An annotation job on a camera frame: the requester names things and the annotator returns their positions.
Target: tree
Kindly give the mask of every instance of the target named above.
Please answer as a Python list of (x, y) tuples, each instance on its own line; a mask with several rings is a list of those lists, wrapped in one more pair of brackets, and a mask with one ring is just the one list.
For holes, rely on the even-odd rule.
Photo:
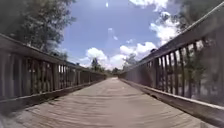
[(124, 59), (124, 61), (128, 64), (128, 65), (134, 65), (137, 63), (137, 61), (135, 60), (136, 55), (135, 54), (130, 54), (126, 59)]
[(112, 74), (113, 74), (113, 75), (118, 75), (118, 72), (119, 72), (119, 69), (118, 69), (118, 68), (114, 68), (114, 69), (112, 70)]
[(93, 58), (92, 64), (91, 64), (91, 69), (94, 71), (98, 71), (98, 72), (104, 72), (105, 68), (102, 67), (97, 58)]
[(180, 5), (180, 12), (172, 16), (174, 21), (179, 21), (181, 31), (185, 30), (195, 21), (199, 20), (224, 0), (175, 0)]
[(125, 63), (123, 65), (123, 70), (128, 69), (129, 66), (134, 65), (137, 63), (135, 60), (136, 55), (135, 54), (130, 54), (127, 58), (124, 59)]
[[(14, 5), (18, 0), (3, 0)], [(68, 6), (74, 0), (21, 0), (19, 7), (10, 11), (13, 26), (3, 34), (44, 52), (52, 52), (63, 40), (62, 30), (74, 21)]]

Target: wooden bridge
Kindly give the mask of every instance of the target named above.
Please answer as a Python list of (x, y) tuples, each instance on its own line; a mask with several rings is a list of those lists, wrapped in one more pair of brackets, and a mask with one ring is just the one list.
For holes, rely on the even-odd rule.
[(224, 3), (118, 78), (0, 36), (0, 128), (224, 127)]

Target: sky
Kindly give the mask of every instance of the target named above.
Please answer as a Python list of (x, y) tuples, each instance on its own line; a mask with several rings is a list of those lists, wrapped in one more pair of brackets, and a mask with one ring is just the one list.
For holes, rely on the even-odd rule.
[(85, 67), (96, 57), (106, 69), (122, 69), (130, 54), (140, 60), (177, 35), (178, 23), (159, 22), (178, 12), (169, 0), (77, 0), (70, 10), (77, 20), (64, 30), (59, 49)]

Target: white cloud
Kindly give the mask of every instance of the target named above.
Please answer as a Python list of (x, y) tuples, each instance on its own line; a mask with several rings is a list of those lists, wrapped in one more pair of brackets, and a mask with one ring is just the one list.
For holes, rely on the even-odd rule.
[(107, 7), (107, 8), (109, 7), (109, 3), (108, 3), (108, 2), (106, 2), (106, 7)]
[(97, 48), (88, 49), (86, 51), (86, 56), (90, 59), (98, 58), (99, 60), (107, 60), (107, 56), (103, 53), (103, 51)]
[(113, 28), (108, 28), (108, 36), (112, 37), (114, 40), (118, 40), (118, 37), (116, 36)]
[(145, 42), (144, 44), (138, 43), (135, 46), (122, 45), (120, 47), (120, 53), (111, 57), (107, 57), (102, 50), (90, 48), (86, 50), (86, 57), (79, 59), (79, 61), (81, 66), (88, 67), (91, 65), (93, 58), (98, 58), (99, 63), (106, 69), (112, 70), (115, 67), (122, 69), (125, 63), (124, 59), (127, 58), (128, 55), (134, 53), (137, 55), (136, 57), (139, 58), (142, 57), (142, 55), (148, 55), (149, 51), (153, 48), (156, 48), (156, 46), (151, 42)]
[(114, 29), (113, 28), (108, 28), (108, 32), (113, 32)]
[(126, 42), (127, 42), (128, 44), (131, 44), (131, 43), (134, 42), (134, 39), (127, 40)]
[(88, 60), (89, 60), (88, 57), (84, 57), (84, 58), (79, 59), (79, 61), (88, 61)]
[(114, 40), (118, 40), (118, 38), (116, 36), (114, 36), (113, 38), (114, 38)]
[(125, 55), (117, 54), (110, 58), (110, 65), (112, 68), (117, 67), (119, 69), (122, 69), (124, 62), (124, 59), (126, 58)]
[(125, 55), (137, 54), (133, 47), (128, 47), (128, 46), (124, 46), (124, 45), (122, 45), (120, 47), (120, 52)]
[(160, 45), (166, 44), (170, 39), (177, 36), (177, 25), (179, 23), (172, 22), (170, 18), (168, 18), (164, 23), (160, 23), (157, 20), (157, 23), (151, 23), (150, 29), (156, 32), (157, 37), (160, 39)]
[(156, 48), (156, 46), (152, 42), (145, 42), (145, 44), (143, 44), (143, 45), (138, 43), (137, 46), (122, 45), (120, 47), (120, 52), (125, 55), (130, 55), (130, 54), (138, 55), (138, 54), (147, 53), (155, 48)]
[(138, 43), (136, 52), (137, 53), (146, 53), (155, 48), (156, 48), (156, 46), (152, 42), (145, 42), (145, 45)]
[(135, 4), (136, 6), (140, 6), (145, 8), (149, 5), (155, 5), (156, 8), (154, 11), (159, 11), (163, 8), (167, 7), (169, 0), (129, 0), (131, 3)]

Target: bridge deck board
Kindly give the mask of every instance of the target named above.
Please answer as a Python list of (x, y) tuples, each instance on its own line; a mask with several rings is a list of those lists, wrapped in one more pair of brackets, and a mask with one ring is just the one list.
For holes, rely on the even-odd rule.
[(214, 127), (116, 78), (16, 112), (6, 123), (17, 128)]

